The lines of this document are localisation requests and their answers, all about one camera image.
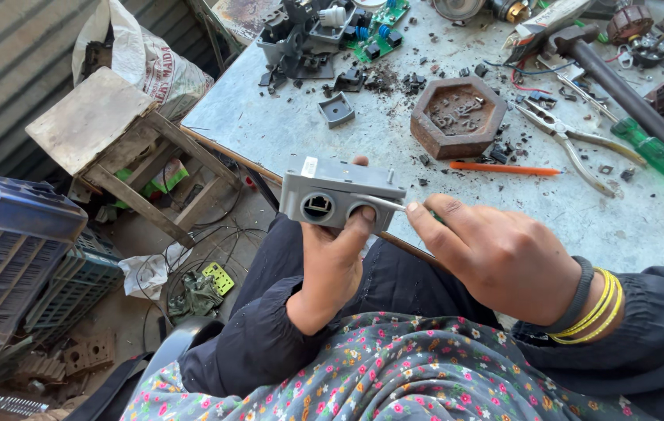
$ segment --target blue coil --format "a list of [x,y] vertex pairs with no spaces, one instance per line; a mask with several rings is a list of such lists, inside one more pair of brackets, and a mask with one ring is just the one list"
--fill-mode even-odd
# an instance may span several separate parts
[[389,29],[389,26],[386,25],[379,26],[379,36],[381,36],[384,40],[386,39],[386,37],[389,36],[390,32],[392,32],[392,30]]
[[358,37],[358,40],[365,41],[368,39],[368,28],[365,26],[356,26],[355,27],[355,36]]

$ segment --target black sleeve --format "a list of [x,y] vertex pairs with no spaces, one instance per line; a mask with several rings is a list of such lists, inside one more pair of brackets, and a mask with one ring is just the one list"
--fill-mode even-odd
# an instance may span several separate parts
[[282,382],[313,361],[338,320],[314,336],[304,335],[290,322],[285,303],[302,281],[302,276],[295,276],[275,283],[236,311],[216,338],[188,350],[178,360],[186,389],[244,397],[257,387]]
[[563,387],[623,395],[664,419],[664,267],[616,276],[625,291],[625,317],[602,340],[561,345],[523,322],[512,335],[527,361]]

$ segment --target wooden stool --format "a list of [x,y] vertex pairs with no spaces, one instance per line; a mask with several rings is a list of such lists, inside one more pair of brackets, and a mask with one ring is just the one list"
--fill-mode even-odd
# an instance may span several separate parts
[[[30,123],[25,131],[70,175],[107,189],[190,248],[195,243],[187,232],[214,197],[226,185],[239,190],[242,184],[219,159],[158,114],[156,108],[158,101],[103,67]],[[158,137],[163,142],[126,181],[114,175]],[[137,191],[162,171],[177,148],[209,168],[215,177],[171,221]]]

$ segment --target blue plastic crate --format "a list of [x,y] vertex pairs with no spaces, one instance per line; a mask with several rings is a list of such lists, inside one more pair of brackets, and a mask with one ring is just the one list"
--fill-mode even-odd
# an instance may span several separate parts
[[28,312],[25,330],[53,345],[123,279],[121,255],[100,232],[85,228],[56,268],[49,286]]
[[87,219],[48,183],[0,177],[0,350]]

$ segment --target orange pen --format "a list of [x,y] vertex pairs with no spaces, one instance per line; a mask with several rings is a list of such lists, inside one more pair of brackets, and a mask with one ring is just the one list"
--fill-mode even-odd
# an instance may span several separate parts
[[533,166],[504,166],[494,164],[478,164],[478,163],[458,163],[452,161],[449,166],[453,169],[476,169],[478,171],[493,171],[493,172],[512,172],[514,174],[536,174],[536,175],[556,175],[563,174],[563,171],[555,168],[538,168]]

